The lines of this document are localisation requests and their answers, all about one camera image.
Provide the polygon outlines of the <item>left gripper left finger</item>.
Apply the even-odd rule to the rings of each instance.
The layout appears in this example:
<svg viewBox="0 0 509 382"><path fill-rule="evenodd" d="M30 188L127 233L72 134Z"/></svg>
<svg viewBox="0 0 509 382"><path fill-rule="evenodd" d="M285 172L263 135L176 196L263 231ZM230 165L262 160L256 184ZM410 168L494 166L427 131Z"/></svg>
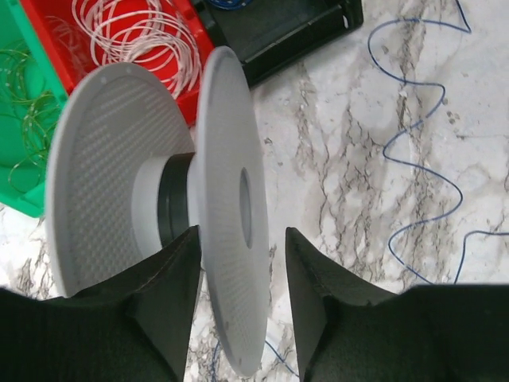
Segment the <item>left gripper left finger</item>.
<svg viewBox="0 0 509 382"><path fill-rule="evenodd" d="M181 381L200 281L199 232L71 298L1 291L4 381Z"/></svg>

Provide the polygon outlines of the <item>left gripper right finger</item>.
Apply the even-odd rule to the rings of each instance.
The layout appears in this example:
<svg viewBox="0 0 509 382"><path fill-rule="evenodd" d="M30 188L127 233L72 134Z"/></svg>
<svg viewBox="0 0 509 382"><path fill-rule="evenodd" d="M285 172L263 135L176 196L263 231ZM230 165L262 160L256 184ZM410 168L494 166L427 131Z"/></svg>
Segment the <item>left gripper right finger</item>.
<svg viewBox="0 0 509 382"><path fill-rule="evenodd" d="M415 286L394 294L286 230L303 381L505 381L508 288Z"/></svg>

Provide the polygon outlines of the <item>grey plastic cable spool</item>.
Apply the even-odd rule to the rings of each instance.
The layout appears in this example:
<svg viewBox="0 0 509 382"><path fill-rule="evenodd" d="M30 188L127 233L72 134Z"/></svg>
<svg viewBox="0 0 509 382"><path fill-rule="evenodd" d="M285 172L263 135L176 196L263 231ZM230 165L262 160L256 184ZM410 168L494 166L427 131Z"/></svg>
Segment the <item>grey plastic cable spool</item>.
<svg viewBox="0 0 509 382"><path fill-rule="evenodd" d="M196 129L147 69L88 73L60 114L45 182L57 290L71 297L197 227L200 280L221 345L241 376L258 370L269 307L269 235L262 148L242 65L212 50Z"/></svg>

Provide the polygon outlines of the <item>black plastic bin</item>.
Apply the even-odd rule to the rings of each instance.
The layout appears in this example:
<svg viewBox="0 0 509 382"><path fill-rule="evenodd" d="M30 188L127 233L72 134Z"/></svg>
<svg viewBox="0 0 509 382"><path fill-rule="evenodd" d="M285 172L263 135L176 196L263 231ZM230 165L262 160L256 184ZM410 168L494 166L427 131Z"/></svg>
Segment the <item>black plastic bin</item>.
<svg viewBox="0 0 509 382"><path fill-rule="evenodd" d="M215 47L228 46L253 87L363 24L361 0L193 1Z"/></svg>

